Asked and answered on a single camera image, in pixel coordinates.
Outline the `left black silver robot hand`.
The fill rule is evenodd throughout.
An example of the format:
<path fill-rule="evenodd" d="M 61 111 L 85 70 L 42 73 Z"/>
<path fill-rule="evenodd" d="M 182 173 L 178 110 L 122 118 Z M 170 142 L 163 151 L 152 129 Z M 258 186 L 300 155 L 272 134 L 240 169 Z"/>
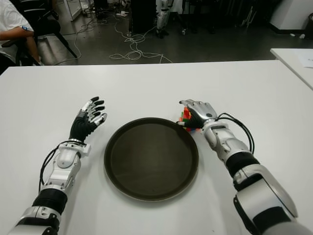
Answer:
<path fill-rule="evenodd" d="M 107 119 L 105 101 L 96 96 L 88 100 L 78 111 L 69 133 L 69 140 L 84 142 Z"/>

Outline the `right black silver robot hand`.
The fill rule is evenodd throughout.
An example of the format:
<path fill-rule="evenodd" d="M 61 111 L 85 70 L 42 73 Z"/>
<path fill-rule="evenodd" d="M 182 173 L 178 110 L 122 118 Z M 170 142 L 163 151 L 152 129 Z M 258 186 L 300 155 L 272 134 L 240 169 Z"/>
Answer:
<path fill-rule="evenodd" d="M 189 120 L 177 122 L 177 124 L 180 126 L 201 129 L 208 122 L 215 121 L 217 119 L 215 110 L 207 102 L 188 99 L 181 100 L 179 104 L 185 106 L 191 114 L 191 118 Z"/>

